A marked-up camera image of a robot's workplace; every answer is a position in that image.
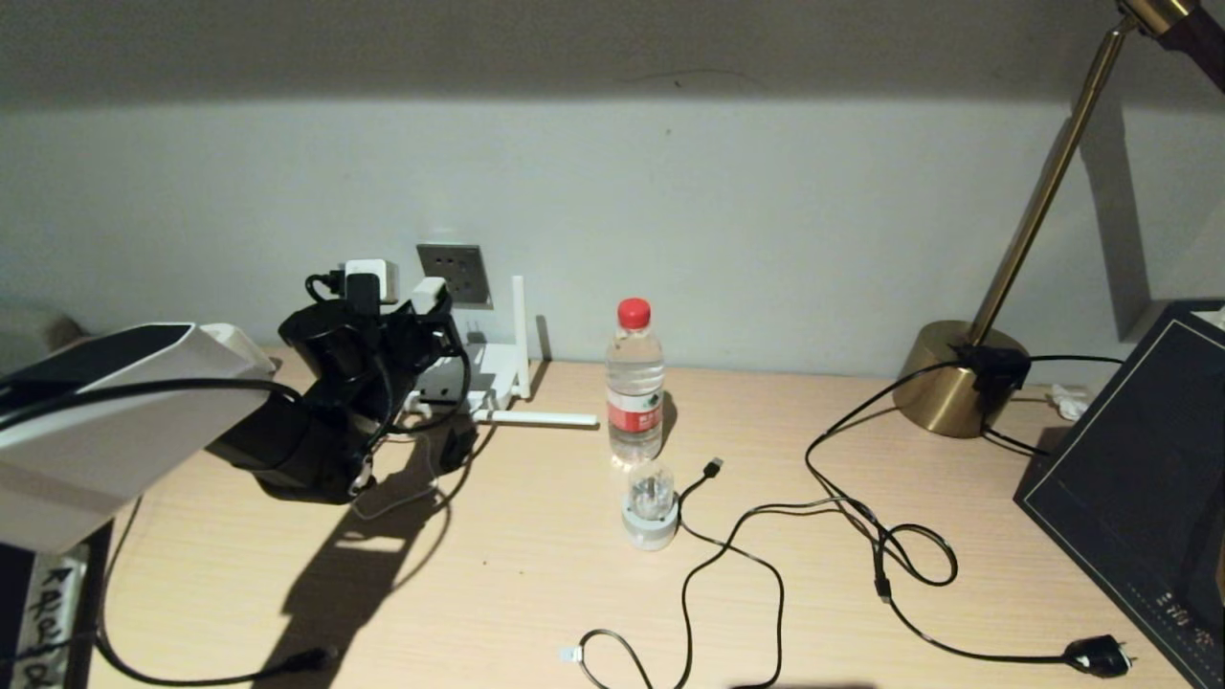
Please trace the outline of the black adapter plug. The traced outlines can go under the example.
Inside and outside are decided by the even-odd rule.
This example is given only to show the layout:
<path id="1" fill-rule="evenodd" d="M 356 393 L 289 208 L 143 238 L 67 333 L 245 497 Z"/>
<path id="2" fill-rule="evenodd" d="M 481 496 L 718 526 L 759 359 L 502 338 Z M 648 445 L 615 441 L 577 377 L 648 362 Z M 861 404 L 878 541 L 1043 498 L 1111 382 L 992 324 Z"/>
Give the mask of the black adapter plug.
<path id="1" fill-rule="evenodd" d="M 1031 369 L 1031 358 L 1024 349 L 959 345 L 954 347 L 956 362 L 974 375 L 971 387 L 982 395 L 1002 395 L 1023 387 Z"/>

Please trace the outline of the small black stand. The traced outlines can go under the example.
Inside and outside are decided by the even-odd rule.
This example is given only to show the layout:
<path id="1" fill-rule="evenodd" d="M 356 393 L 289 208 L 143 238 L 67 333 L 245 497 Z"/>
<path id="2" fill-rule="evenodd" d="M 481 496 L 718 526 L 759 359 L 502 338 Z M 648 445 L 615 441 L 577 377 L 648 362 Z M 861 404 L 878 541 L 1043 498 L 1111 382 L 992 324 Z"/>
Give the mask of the small black stand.
<path id="1" fill-rule="evenodd" d="M 442 474 L 451 474 L 451 472 L 458 471 L 467 463 L 474 447 L 477 447 L 478 436 L 479 432 L 473 425 L 447 429 L 437 459 L 437 468 L 441 470 Z"/>

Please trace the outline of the white router with antennas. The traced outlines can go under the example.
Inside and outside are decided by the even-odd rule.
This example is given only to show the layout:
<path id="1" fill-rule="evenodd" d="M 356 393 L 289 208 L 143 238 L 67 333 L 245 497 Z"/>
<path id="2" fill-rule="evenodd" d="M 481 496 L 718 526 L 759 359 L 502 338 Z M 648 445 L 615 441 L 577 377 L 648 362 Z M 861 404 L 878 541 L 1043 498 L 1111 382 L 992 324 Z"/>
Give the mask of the white router with antennas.
<path id="1" fill-rule="evenodd" d="M 595 429 L 599 419 L 589 413 L 513 411 L 517 401 L 534 395 L 532 367 L 526 345 L 526 280 L 511 278 L 514 341 L 512 345 L 466 345 L 468 362 L 445 356 L 417 378 L 403 402 L 403 413 L 432 421 L 445 411 L 459 411 L 474 423 L 570 427 Z"/>

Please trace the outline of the black box with gold trim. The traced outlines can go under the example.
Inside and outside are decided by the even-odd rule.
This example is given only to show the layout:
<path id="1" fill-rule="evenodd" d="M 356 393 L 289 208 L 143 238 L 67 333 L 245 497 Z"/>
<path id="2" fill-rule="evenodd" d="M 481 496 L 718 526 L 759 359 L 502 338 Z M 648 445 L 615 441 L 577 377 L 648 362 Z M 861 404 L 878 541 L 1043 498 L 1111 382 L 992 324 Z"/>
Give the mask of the black box with gold trim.
<path id="1" fill-rule="evenodd" d="M 1014 500 L 1191 689 L 1225 689 L 1225 300 L 1169 302 Z"/>

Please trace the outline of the small white clear humidifier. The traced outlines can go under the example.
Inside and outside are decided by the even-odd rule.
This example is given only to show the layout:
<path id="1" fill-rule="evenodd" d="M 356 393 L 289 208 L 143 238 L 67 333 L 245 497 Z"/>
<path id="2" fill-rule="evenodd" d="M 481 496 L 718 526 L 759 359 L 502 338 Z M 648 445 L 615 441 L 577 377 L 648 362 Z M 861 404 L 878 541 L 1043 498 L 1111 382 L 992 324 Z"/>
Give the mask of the small white clear humidifier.
<path id="1" fill-rule="evenodd" d="M 628 472 L 620 516 L 631 546 L 639 550 L 662 550 L 675 538 L 679 526 L 677 481 L 660 459 L 639 463 Z"/>

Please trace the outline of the grey wall socket plate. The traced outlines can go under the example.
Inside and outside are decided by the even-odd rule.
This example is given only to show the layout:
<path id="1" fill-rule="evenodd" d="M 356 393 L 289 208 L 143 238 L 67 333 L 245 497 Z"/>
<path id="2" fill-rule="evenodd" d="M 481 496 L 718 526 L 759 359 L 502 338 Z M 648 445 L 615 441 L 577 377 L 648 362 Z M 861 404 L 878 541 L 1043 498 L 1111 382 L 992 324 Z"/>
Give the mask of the grey wall socket plate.
<path id="1" fill-rule="evenodd" d="M 492 294 L 481 249 L 469 244 L 417 244 L 425 278 L 441 278 L 454 308 L 491 310 Z"/>

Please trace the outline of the white toilet paper roll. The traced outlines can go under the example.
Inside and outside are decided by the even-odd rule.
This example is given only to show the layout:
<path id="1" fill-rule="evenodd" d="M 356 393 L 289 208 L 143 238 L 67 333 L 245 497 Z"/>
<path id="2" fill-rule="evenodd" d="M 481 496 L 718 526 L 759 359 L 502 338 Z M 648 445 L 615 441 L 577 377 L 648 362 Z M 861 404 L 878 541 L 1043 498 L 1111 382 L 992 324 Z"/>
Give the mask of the white toilet paper roll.
<path id="1" fill-rule="evenodd" d="M 249 336 L 230 322 L 206 322 L 201 330 L 218 341 L 223 347 L 232 349 L 232 353 L 243 357 L 249 365 L 256 367 L 268 379 L 278 371 L 278 362 L 265 353 L 265 349 L 249 340 Z"/>

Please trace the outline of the water bottle red cap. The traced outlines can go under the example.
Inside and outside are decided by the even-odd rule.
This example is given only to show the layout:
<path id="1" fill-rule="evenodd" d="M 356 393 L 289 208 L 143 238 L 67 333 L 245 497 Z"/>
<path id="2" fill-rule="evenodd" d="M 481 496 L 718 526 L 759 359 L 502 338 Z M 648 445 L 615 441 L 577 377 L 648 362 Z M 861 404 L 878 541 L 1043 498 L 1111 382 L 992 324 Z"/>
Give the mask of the water bottle red cap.
<path id="1" fill-rule="evenodd" d="M 643 298 L 617 303 L 605 354 L 608 432 L 612 462 L 631 468 L 662 451 L 665 357 Z"/>

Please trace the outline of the brass desk lamp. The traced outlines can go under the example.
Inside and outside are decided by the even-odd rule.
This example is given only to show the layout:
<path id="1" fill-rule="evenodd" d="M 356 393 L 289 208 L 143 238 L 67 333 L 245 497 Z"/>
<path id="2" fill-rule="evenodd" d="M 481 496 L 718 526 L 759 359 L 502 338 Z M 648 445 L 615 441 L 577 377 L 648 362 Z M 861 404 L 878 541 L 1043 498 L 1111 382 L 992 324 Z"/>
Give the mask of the brass desk lamp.
<path id="1" fill-rule="evenodd" d="M 1054 140 L 1054 148 L 1038 174 L 1016 233 L 993 271 L 986 293 L 970 320 L 937 320 L 916 335 L 902 365 L 900 376 L 889 389 L 894 406 L 913 424 L 941 436 L 980 436 L 996 421 L 1014 392 L 982 395 L 971 387 L 974 375 L 956 362 L 954 347 L 989 345 L 1014 347 L 1033 356 L 1012 336 L 997 330 L 996 322 L 1007 297 L 1019 278 L 1022 267 L 1036 243 L 1038 232 L 1047 219 L 1058 188 L 1080 148 L 1091 118 L 1102 101 L 1125 43 L 1129 36 L 1147 36 L 1164 51 L 1182 54 L 1200 74 L 1225 93 L 1225 27 L 1212 17 L 1203 0 L 1112 0 L 1120 15 L 1098 44 L 1080 91 L 1066 121 Z"/>

